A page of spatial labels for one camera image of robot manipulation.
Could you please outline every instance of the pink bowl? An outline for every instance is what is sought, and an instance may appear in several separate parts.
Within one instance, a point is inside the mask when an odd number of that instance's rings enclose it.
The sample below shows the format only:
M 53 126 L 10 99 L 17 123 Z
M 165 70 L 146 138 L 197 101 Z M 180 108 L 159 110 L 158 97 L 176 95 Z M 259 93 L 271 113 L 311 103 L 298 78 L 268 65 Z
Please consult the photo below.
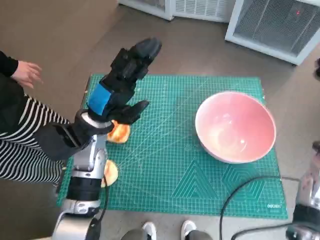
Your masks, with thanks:
M 271 113 L 241 92 L 225 91 L 208 97 L 196 113 L 195 129 L 204 149 L 230 164 L 261 159 L 276 140 Z

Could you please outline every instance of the white shoe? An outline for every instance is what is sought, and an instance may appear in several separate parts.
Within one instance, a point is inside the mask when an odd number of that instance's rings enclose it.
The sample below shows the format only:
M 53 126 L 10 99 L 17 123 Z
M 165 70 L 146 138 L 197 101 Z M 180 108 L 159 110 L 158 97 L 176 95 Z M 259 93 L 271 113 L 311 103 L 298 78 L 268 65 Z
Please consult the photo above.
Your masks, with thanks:
M 151 236 L 151 240 L 157 240 L 157 230 L 156 230 L 156 226 L 153 222 L 147 221 L 142 226 L 142 229 L 145 230 L 146 233 Z
M 193 230 L 196 230 L 197 226 L 193 221 L 187 220 L 181 227 L 181 240 L 185 240 L 186 236 Z

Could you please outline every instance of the blue band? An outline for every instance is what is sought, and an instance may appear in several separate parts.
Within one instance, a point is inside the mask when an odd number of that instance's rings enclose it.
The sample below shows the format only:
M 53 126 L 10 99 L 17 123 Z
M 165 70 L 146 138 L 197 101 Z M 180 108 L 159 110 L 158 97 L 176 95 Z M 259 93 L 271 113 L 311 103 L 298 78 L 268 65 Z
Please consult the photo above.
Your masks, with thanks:
M 101 84 L 98 84 L 93 90 L 87 105 L 96 114 L 102 116 L 105 106 L 110 99 L 110 95 L 111 93 L 107 89 L 101 86 Z

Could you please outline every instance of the bowl rim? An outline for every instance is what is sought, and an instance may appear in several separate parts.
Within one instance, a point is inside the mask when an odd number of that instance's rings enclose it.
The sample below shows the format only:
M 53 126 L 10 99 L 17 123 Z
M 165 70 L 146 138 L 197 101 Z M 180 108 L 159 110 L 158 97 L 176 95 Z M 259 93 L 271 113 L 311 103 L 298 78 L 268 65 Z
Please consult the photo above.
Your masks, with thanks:
M 250 158 L 246 161 L 239 161 L 236 158 L 232 158 L 232 157 L 228 157 L 228 158 L 222 158 L 221 156 L 219 156 L 219 153 L 217 151 L 212 151 L 209 150 L 208 146 L 205 145 L 203 138 L 199 135 L 199 111 L 200 109 L 202 109 L 205 105 L 205 103 L 207 103 L 208 101 L 210 101 L 211 99 L 216 98 L 217 96 L 220 95 L 225 95 L 225 94 L 234 94 L 234 95 L 241 95 L 243 97 L 249 98 L 251 100 L 253 100 L 254 102 L 258 103 L 267 113 L 268 117 L 270 118 L 271 122 L 272 122 L 272 126 L 273 126 L 273 140 L 272 140 L 272 144 L 270 145 L 270 147 L 264 151 L 261 155 L 254 157 L 254 158 Z M 211 156 L 213 156 L 214 158 L 216 158 L 219 161 L 225 162 L 225 163 L 229 163 L 229 164 L 248 164 L 248 163 L 252 163 L 255 162 L 259 159 L 262 159 L 265 155 L 267 155 L 270 150 L 274 147 L 275 142 L 276 142 L 276 137 L 277 137 L 277 128 L 276 128 L 276 123 L 274 120 L 274 117 L 272 116 L 271 112 L 267 109 L 267 107 L 262 104 L 259 100 L 257 100 L 256 98 L 244 93 L 244 92 L 240 92 L 240 91 L 221 91 L 221 92 L 217 92 L 209 97 L 207 97 L 199 106 L 198 110 L 196 111 L 195 114 L 195 119 L 194 119 L 194 125 L 195 125 L 195 131 L 196 134 L 198 136 L 198 139 L 200 140 L 200 143 L 202 145 L 202 147 L 204 148 L 204 150 L 206 152 L 208 152 Z

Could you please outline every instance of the green cutting mat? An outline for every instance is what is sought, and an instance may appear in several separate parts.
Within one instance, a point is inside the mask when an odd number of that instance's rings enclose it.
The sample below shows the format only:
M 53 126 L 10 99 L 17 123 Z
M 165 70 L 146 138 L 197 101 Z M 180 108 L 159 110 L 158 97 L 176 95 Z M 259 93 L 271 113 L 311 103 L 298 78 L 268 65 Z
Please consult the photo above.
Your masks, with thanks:
M 91 76 L 88 95 L 102 76 Z M 148 75 L 137 83 L 131 103 L 146 99 L 150 105 L 131 127 L 126 144 L 107 143 L 108 158 L 119 169 L 109 210 L 219 215 L 226 198 L 244 181 L 280 175 L 274 149 L 256 162 L 237 165 L 215 160 L 203 150 L 195 115 L 203 100 L 221 91 L 244 92 L 264 102 L 258 78 Z M 66 196 L 71 167 L 69 161 L 58 205 Z M 230 202 L 226 215 L 286 219 L 281 181 L 251 183 Z

